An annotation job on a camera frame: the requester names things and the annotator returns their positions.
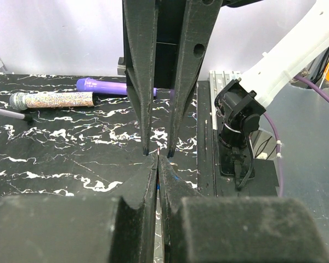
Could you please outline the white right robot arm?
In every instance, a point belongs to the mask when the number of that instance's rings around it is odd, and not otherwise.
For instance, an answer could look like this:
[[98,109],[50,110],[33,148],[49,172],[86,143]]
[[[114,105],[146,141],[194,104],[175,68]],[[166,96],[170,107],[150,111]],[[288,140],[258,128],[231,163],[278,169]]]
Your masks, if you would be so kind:
[[[143,154],[149,153],[154,88],[171,90],[168,156],[197,85],[221,7],[247,1],[123,1],[127,95],[138,116]],[[241,190],[253,173],[249,135],[279,91],[329,46],[329,1],[316,1],[302,20],[252,68],[217,95],[224,117],[221,163]]]

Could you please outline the aluminium frame rail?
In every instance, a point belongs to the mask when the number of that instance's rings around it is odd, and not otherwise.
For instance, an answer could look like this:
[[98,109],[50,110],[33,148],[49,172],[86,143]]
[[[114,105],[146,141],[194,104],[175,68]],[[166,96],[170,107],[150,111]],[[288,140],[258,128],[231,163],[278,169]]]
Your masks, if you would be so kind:
[[[175,67],[177,64],[178,55],[155,55],[155,75],[154,85],[169,88],[174,87]],[[120,66],[124,67],[126,75],[126,63],[124,57],[118,61]],[[189,107],[192,96],[188,99],[187,106]],[[237,80],[231,81],[215,99],[215,104],[219,111],[227,117],[227,124],[233,128],[232,135],[229,139],[237,142],[238,132],[250,134],[259,127],[259,118],[265,112],[265,108],[256,100],[257,94],[255,91],[247,92],[240,86]]]

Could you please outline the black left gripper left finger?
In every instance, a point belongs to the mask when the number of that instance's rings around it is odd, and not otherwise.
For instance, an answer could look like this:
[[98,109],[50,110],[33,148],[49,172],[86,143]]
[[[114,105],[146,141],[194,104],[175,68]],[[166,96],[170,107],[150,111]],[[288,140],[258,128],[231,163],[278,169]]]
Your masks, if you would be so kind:
[[158,156],[108,194],[0,199],[0,262],[152,262]]

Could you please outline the purple toy microphone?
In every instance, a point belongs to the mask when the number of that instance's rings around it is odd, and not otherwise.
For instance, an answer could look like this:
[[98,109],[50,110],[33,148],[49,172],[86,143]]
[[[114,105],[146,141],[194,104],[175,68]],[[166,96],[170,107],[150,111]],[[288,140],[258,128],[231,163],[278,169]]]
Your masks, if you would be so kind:
[[92,92],[107,95],[127,95],[126,83],[99,81],[96,79],[80,78],[76,82],[78,92]]

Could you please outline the glitter toy microphone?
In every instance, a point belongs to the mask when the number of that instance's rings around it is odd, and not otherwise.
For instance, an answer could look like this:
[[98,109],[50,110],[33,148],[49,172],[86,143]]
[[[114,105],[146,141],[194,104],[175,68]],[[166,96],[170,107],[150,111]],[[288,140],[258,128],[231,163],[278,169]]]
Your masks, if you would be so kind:
[[57,107],[92,107],[95,99],[92,92],[72,93],[15,93],[9,98],[10,106],[15,110],[28,108],[57,108]]

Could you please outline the blue tagged key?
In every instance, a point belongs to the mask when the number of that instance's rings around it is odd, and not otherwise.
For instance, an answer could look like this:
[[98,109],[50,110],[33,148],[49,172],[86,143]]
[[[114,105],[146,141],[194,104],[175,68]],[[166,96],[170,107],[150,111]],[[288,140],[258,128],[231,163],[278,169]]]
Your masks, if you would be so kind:
[[[160,155],[160,147],[157,148],[157,155]],[[170,162],[170,165],[174,169],[174,171],[177,173],[178,172],[178,164],[174,162]],[[157,178],[156,178],[156,189],[160,189],[160,180],[159,180],[159,171],[157,170]]]

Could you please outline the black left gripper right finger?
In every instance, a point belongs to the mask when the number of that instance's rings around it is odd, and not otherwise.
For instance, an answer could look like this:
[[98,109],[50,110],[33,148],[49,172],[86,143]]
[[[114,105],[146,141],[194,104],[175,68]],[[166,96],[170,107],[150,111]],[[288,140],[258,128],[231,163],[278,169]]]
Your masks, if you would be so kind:
[[329,262],[306,207],[279,197],[205,197],[158,158],[164,262]]

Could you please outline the lilac music stand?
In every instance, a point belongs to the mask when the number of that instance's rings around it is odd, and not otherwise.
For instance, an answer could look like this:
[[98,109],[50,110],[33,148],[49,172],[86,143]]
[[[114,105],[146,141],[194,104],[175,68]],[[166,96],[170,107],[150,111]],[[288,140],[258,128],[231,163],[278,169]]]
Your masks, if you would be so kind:
[[5,116],[5,117],[19,119],[19,120],[25,121],[27,123],[33,122],[33,118],[30,115],[27,115],[24,113],[13,112],[13,111],[9,111],[9,110],[4,110],[1,108],[0,108],[0,115]]

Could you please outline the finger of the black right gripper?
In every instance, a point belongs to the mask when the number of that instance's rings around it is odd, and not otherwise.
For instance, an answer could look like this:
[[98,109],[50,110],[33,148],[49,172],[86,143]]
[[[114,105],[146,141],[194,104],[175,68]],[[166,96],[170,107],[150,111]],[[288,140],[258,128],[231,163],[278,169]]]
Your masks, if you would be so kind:
[[155,1],[123,1],[127,95],[138,118],[142,152],[149,154],[158,8]]
[[168,158],[175,154],[181,121],[188,107],[188,99],[196,87],[208,42],[222,4],[222,1],[186,1],[174,87],[171,90],[171,116],[167,130]]

